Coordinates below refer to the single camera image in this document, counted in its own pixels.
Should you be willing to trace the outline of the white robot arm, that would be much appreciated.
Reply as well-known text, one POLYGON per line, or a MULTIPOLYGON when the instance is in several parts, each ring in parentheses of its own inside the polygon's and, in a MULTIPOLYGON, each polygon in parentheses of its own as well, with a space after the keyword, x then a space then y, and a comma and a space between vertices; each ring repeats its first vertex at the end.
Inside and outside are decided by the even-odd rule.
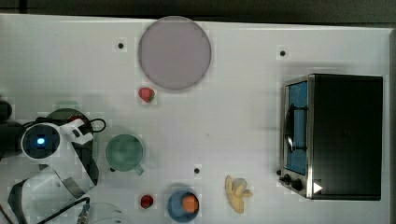
POLYGON ((45 224, 98 182, 93 119, 73 101, 25 123, 1 124, 1 212, 6 223, 45 224))

